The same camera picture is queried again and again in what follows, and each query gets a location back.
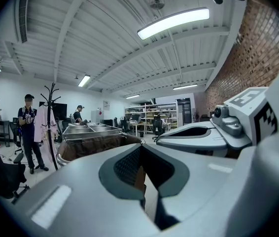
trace coat rack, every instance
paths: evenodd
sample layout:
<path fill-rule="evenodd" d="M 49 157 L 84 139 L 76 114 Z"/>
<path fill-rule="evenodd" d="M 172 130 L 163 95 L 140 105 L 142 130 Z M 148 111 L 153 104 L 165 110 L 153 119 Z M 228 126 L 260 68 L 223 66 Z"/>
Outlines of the coat rack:
<path fill-rule="evenodd" d="M 50 144 L 50 152 L 51 152 L 51 155 L 52 155 L 54 167 L 55 167 L 56 170 L 58 170 L 57 164 L 56 164 L 56 161 L 55 161 L 53 146 L 52 146 L 51 126 L 56 126 L 56 125 L 51 125 L 51 106 L 54 103 L 54 101 L 59 99 L 60 97 L 55 98 L 54 100 L 52 100 L 52 95 L 53 95 L 54 91 L 59 90 L 59 89 L 54 89 L 54 86 L 55 86 L 55 83 L 52 83 L 51 90 L 48 87 L 44 86 L 49 91 L 49 99 L 48 100 L 41 93 L 41 96 L 44 97 L 46 102 L 47 102 L 47 125 L 44 125 L 44 124 L 42 124 L 42 125 L 47 126 L 47 128 L 48 128 L 47 134 L 48 134 L 48 139 L 49 139 L 49 144 Z"/>

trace sign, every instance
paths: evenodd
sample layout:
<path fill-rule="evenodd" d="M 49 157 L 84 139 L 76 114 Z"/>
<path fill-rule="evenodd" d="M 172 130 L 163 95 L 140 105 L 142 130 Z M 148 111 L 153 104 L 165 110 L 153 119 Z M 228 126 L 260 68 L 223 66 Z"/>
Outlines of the sign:
<path fill-rule="evenodd" d="M 104 101 L 104 111 L 110 111 L 110 103 L 108 101 Z"/>
<path fill-rule="evenodd" d="M 249 102 L 251 102 L 253 99 L 255 99 L 257 96 L 259 96 L 264 91 L 265 91 L 264 88 L 261 88 L 261 89 L 256 88 L 256 89 L 253 89 L 253 90 L 246 90 L 246 91 L 242 92 L 242 94 L 240 96 L 238 96 L 237 98 L 230 101 L 230 103 L 233 104 L 233 105 L 237 105 L 239 107 L 242 107 L 242 106 L 248 104 Z"/>

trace white ceiling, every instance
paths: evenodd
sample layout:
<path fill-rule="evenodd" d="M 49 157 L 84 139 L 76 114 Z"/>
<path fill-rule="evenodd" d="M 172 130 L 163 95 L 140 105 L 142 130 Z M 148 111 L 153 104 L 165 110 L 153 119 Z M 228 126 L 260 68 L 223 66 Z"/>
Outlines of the white ceiling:
<path fill-rule="evenodd" d="M 165 0 L 159 11 L 148 3 L 29 0 L 28 41 L 11 43 L 0 36 L 0 66 L 4 72 L 27 71 L 36 78 L 70 85 L 78 85 L 88 74 L 86 88 L 120 96 L 155 97 L 187 83 L 199 84 L 197 91 L 205 90 L 232 48 L 245 2 Z M 137 35 L 138 29 L 157 19 L 198 7 L 209 9 L 209 20 L 174 27 L 146 40 Z"/>

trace red brick wall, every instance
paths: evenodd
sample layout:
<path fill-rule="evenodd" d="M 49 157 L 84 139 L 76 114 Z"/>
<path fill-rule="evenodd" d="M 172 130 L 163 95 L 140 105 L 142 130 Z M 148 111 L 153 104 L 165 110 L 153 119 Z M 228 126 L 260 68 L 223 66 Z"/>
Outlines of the red brick wall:
<path fill-rule="evenodd" d="M 196 101 L 197 110 L 207 113 L 209 107 L 213 111 L 215 105 L 248 87 L 269 86 L 278 75 L 279 13 L 248 0 L 239 33 L 240 43 L 234 44 L 204 100 Z"/>
<path fill-rule="evenodd" d="M 194 95 L 195 107 L 197 109 L 197 113 L 199 114 L 199 117 L 201 117 L 202 114 L 207 114 L 209 111 L 207 107 L 205 92 L 195 92 L 193 93 L 193 95 Z"/>

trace camera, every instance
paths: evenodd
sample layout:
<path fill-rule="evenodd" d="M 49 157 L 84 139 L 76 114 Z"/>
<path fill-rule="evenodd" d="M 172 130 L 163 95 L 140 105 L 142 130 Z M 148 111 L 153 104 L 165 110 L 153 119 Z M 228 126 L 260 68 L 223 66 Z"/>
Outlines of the camera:
<path fill-rule="evenodd" d="M 227 105 L 215 106 L 212 121 L 232 136 L 239 136 L 243 129 L 238 118 L 229 116 Z"/>

